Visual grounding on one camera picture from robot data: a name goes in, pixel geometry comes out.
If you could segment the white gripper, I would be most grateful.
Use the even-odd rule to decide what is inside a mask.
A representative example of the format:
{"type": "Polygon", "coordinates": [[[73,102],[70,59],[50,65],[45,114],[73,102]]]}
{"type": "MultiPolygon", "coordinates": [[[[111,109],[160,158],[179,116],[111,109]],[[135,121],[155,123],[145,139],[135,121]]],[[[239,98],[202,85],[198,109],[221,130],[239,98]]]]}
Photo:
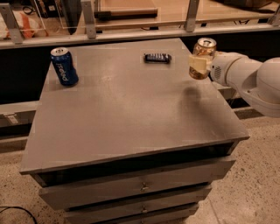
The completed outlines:
{"type": "Polygon", "coordinates": [[[209,55],[190,55],[189,66],[200,74],[210,71],[211,79],[224,87],[238,87],[245,81],[245,76],[237,73],[233,65],[248,58],[237,52],[217,52],[214,58],[209,55]]]}

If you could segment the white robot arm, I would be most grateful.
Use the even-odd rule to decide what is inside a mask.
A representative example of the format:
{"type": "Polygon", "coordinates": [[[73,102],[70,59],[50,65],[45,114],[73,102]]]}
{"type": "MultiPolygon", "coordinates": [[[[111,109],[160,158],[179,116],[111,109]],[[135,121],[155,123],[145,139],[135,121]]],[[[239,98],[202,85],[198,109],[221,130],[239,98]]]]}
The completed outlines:
{"type": "Polygon", "coordinates": [[[280,58],[264,62],[237,52],[189,56],[195,72],[208,72],[213,81],[231,87],[253,109],[269,117],[280,117],[280,58]]]}

